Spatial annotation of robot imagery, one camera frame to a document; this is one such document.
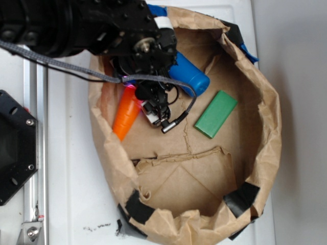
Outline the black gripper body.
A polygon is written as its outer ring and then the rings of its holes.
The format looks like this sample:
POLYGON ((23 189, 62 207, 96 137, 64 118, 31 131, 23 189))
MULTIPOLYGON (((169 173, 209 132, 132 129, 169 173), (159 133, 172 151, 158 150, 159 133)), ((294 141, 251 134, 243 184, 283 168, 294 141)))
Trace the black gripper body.
POLYGON ((173 28, 161 28, 145 1, 95 1, 102 25, 94 54, 109 56, 120 75, 168 75, 176 63, 173 28))

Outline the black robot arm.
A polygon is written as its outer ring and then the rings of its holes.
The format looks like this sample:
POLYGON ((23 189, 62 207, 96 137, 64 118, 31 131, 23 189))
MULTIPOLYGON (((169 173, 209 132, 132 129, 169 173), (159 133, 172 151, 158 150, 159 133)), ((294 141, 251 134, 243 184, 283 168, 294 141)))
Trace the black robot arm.
POLYGON ((176 45, 145 1, 1 1, 3 49, 90 82, 135 80, 136 97, 156 107, 168 105, 176 45), (113 57, 117 76, 59 62, 82 51, 113 57))

